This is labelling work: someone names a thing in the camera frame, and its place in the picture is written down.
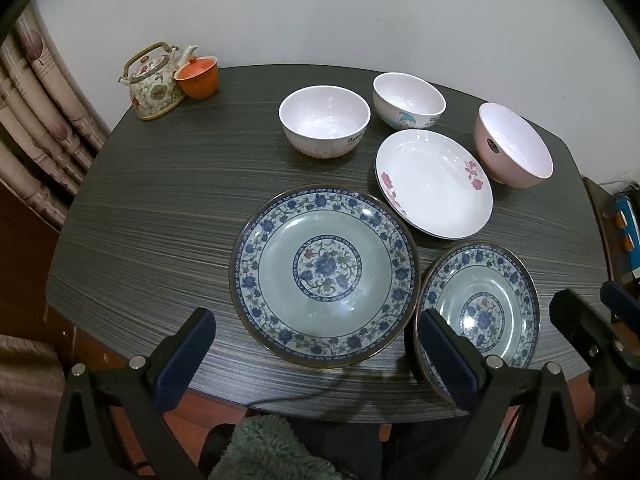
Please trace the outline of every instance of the blue gripper pad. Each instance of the blue gripper pad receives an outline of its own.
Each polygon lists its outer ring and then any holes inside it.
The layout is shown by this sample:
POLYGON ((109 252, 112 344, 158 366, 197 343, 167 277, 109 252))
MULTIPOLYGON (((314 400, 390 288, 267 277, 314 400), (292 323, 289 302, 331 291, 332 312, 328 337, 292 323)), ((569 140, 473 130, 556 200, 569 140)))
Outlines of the blue gripper pad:
MULTIPOLYGON (((462 355, 456 350, 444 330, 432 317, 433 314, 440 316, 433 309, 426 310, 420 316, 418 323, 420 344, 436 367, 456 406, 461 410, 473 413, 479 402, 478 378, 466 364, 462 355)), ((453 337, 458 337, 451 329, 450 334, 453 337)))
POLYGON ((205 308, 196 309, 178 333, 170 336, 182 341, 173 354, 168 356, 166 366, 154 381, 153 403, 158 413, 168 412, 178 405, 215 336, 216 318, 205 308))
POLYGON ((613 282, 600 287, 600 301, 618 316, 629 330, 640 333, 640 304, 626 290, 613 282))

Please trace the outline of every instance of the teapot handle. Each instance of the teapot handle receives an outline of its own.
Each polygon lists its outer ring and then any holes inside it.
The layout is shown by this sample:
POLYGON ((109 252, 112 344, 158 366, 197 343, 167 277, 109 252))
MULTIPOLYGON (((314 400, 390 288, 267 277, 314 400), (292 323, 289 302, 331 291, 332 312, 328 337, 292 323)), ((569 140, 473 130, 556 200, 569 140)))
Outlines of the teapot handle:
POLYGON ((164 41, 158 41, 157 43, 154 43, 153 45, 148 46, 145 50, 141 50, 139 53, 137 53, 134 57, 132 57, 126 62, 126 64, 124 65, 124 71, 122 72, 122 79, 126 79, 129 76, 129 68, 131 67, 131 65, 133 65, 137 60, 139 60, 145 54, 148 54, 149 52, 151 52, 152 50, 155 50, 160 46, 164 48, 166 52, 171 52, 172 50, 177 49, 176 46, 169 46, 164 41))

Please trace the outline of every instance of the orange cup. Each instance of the orange cup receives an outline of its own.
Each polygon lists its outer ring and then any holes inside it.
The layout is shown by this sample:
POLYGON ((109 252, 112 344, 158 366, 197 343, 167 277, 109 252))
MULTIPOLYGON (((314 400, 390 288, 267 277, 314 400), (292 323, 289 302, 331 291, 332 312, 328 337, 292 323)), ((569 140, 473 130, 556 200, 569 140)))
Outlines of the orange cup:
POLYGON ((189 97, 211 97, 218 90, 218 58, 191 56, 189 62, 175 72, 174 79, 189 97))

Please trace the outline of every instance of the dishware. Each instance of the dishware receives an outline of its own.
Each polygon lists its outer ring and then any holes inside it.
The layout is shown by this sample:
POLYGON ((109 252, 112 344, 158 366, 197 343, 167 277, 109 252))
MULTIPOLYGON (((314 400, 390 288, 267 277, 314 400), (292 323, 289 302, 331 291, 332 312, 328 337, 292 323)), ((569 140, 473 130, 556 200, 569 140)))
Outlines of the dishware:
POLYGON ((502 105, 480 106, 474 142, 485 170, 501 184, 530 187, 554 172, 551 154, 538 133, 516 112, 502 105))
POLYGON ((174 75, 184 93, 194 99, 206 99, 215 94, 218 90, 218 58, 191 56, 187 61, 174 75))
POLYGON ((387 72, 373 80, 373 105, 380 119, 396 130, 430 128, 447 107, 435 86, 401 72, 387 72))
POLYGON ((195 46, 189 45, 178 60, 178 47, 169 47, 164 41, 159 41, 125 63, 118 82, 129 87, 131 103, 140 119, 149 121, 160 117, 184 101, 187 95, 175 81, 174 73, 187 63, 194 49, 195 46), (164 48, 167 54, 150 58, 148 54, 159 47, 164 48), (141 65, 129 76, 129 69, 137 60, 141 65))
POLYGON ((538 295, 527 269, 504 247, 458 245, 435 261, 422 282, 413 326, 415 353, 424 376, 451 401, 418 339, 420 314, 427 308, 436 308, 482 355, 500 356, 517 368, 531 363, 540 332, 538 295))
POLYGON ((376 177, 404 220, 439 238, 471 236, 494 206, 480 164, 455 140, 431 130, 387 137, 376 155, 376 177))
POLYGON ((306 186, 249 218, 229 265, 231 297, 247 330, 274 354, 332 368, 388 345, 418 297, 408 228, 366 193, 306 186))
POLYGON ((308 86, 290 94, 278 111, 284 133, 299 152, 333 158, 355 148, 371 118, 367 102, 339 86, 308 86))

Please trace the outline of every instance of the wood grain tabletop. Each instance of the wood grain tabletop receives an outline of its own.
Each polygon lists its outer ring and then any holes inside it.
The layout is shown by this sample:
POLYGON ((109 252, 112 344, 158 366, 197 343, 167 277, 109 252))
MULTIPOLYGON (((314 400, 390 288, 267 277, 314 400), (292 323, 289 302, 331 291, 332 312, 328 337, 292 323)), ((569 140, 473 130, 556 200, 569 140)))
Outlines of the wood grain tabletop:
MULTIPOLYGON (((332 160, 297 152, 278 119, 278 106, 289 93, 315 84, 351 89, 374 110, 377 74, 315 65, 226 68, 220 71, 220 90, 208 100, 187 100, 149 122, 129 109, 71 206, 47 282, 49 305, 125 356, 150 354, 194 308, 211 309, 216 339, 191 386, 243 406, 375 423, 460 413, 416 378, 406 334, 360 364, 305 368, 256 342, 231 302, 232 246, 251 213, 268 199, 305 184, 336 184, 383 200, 374 160, 392 131, 375 112, 357 148, 332 160)), ((482 100, 438 88, 447 110, 433 130, 476 155, 470 132, 482 100)), ((552 154, 553 176, 530 189, 491 182, 494 211, 471 239, 494 241, 523 261, 541 306, 532 366, 555 360, 572 378, 587 366, 549 323, 548 304, 569 286, 606 313, 598 300, 606 264, 571 153, 561 139, 534 127, 552 154)), ((459 243, 411 232, 421 269, 459 243)))

